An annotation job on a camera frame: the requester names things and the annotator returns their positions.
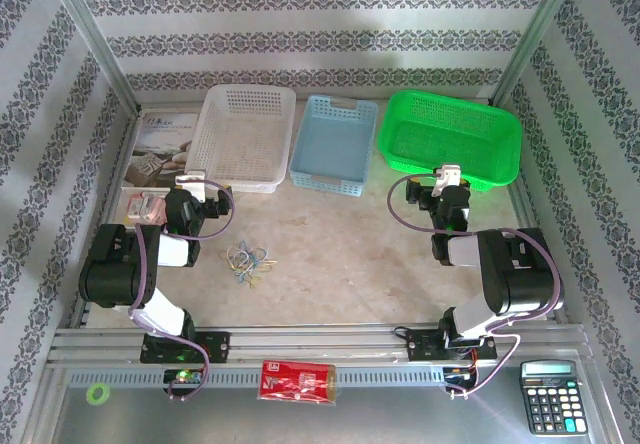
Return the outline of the aluminium frame post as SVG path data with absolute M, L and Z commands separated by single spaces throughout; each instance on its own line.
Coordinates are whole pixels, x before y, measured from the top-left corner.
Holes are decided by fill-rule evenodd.
M 61 0 L 129 116 L 140 104 L 85 0 Z
M 564 0 L 541 0 L 522 39 L 506 66 L 498 85 L 489 99 L 493 107 L 503 108 L 529 60 L 544 37 L 547 28 Z

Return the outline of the printed booklet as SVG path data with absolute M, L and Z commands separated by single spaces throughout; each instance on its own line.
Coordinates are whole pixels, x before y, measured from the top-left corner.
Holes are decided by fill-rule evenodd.
M 146 114 L 123 179 L 125 187 L 170 188 L 185 171 L 199 114 Z

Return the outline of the light blue plastic basket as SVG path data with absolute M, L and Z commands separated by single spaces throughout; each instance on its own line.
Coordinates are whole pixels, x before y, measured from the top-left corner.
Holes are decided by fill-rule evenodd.
M 358 197 L 367 182 L 378 105 L 312 95 L 300 122 L 289 174 L 299 188 Z

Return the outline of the red packet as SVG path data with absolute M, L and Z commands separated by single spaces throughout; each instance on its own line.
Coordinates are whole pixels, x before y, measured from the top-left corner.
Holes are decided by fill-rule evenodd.
M 262 363 L 259 400 L 334 405 L 336 397 L 334 365 L 284 360 Z

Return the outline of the controller board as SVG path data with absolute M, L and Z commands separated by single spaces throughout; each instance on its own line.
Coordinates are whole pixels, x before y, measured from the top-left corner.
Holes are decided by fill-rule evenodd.
M 447 388 L 461 392 L 469 390 L 478 383 L 478 373 L 475 366 L 444 367 L 444 381 Z
M 202 369 L 168 369 L 164 371 L 163 383 L 165 385 L 191 385 L 201 383 L 203 379 Z

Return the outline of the white plastic basket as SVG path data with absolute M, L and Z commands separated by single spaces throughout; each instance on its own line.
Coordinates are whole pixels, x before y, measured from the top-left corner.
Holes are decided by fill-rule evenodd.
M 185 170 L 237 192 L 271 194 L 284 180 L 296 94 L 269 85 L 216 85 L 206 94 Z

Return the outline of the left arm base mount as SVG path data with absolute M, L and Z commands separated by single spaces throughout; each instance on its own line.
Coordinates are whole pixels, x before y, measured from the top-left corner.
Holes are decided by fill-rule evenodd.
M 210 363 L 227 362 L 230 350 L 229 333 L 197 331 L 195 343 L 207 352 Z M 202 366 L 204 357 L 192 345 L 145 334 L 140 352 L 140 362 L 143 364 L 194 364 Z

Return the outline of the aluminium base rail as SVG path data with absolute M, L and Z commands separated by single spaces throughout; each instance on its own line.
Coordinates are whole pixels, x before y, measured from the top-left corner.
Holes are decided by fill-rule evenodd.
M 408 361 L 406 345 L 391 325 L 231 327 L 227 364 L 254 366 L 264 359 L 390 366 Z M 591 358 L 583 327 L 554 321 L 517 323 L 521 336 L 513 358 Z M 46 364 L 52 368 L 129 367 L 140 363 L 143 332 L 133 328 L 62 329 Z

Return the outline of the left controller board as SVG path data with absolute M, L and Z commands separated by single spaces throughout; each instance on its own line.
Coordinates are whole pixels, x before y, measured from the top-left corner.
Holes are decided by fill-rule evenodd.
M 163 383 L 165 385 L 191 385 L 201 383 L 203 379 L 202 369 L 168 369 L 164 371 Z

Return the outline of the pink packaged item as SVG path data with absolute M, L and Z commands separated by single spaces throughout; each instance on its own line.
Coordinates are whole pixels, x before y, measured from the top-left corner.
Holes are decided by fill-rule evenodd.
M 163 225 L 166 222 L 166 203 L 162 195 L 141 192 L 129 198 L 124 217 L 125 226 Z

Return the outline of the right controller board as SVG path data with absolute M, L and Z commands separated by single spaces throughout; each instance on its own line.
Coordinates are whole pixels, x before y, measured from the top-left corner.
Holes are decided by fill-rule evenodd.
M 444 367 L 444 381 L 447 388 L 461 392 L 469 390 L 478 383 L 478 373 L 475 366 Z

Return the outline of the green plastic basket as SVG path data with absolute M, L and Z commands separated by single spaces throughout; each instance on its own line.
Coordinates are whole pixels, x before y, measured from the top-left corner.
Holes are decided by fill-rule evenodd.
M 405 90 L 388 102 L 378 149 L 394 170 L 417 174 L 455 164 L 472 189 L 489 191 L 516 179 L 522 127 L 499 108 Z

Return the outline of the aluminium side rail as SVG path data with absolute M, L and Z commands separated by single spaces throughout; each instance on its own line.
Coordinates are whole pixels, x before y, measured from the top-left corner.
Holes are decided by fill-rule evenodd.
M 509 197 L 519 228 L 538 227 L 538 218 L 527 194 L 526 183 L 521 175 L 508 186 Z M 561 282 L 559 300 L 549 313 L 537 320 L 545 320 L 555 324 L 569 324 L 570 319 L 565 310 L 564 282 Z
M 109 168 L 108 181 L 106 190 L 101 194 L 101 200 L 97 208 L 96 214 L 92 217 L 91 226 L 89 228 L 89 234 L 83 241 L 82 254 L 80 256 L 79 267 L 84 264 L 88 251 L 91 247 L 93 239 L 101 224 L 105 224 L 111 218 L 111 215 L 115 212 L 117 206 L 117 195 L 119 194 L 119 188 L 122 180 L 122 172 L 126 162 L 128 161 L 131 153 L 131 145 L 135 142 L 135 135 L 137 132 L 138 120 L 141 116 L 141 111 L 138 111 L 132 117 L 129 118 L 126 128 L 123 130 L 122 136 L 118 141 L 117 152 L 114 155 L 111 167 Z M 74 296 L 66 311 L 65 319 L 61 322 L 62 328 L 78 328 L 84 326 L 84 314 L 86 304 L 80 297 L 78 291 L 78 284 L 74 282 Z

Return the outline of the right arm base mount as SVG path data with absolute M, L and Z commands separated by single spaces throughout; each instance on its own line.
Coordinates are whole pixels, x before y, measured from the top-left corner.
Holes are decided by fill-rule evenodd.
M 495 340 L 491 337 L 452 338 L 441 329 L 415 329 L 406 332 L 410 361 L 493 360 L 497 358 Z

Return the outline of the green tape roll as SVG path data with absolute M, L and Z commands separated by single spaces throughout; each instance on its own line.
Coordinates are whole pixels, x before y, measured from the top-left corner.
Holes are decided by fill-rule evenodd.
M 94 383 L 86 391 L 86 402 L 92 406 L 101 406 L 110 398 L 111 389 L 105 383 Z

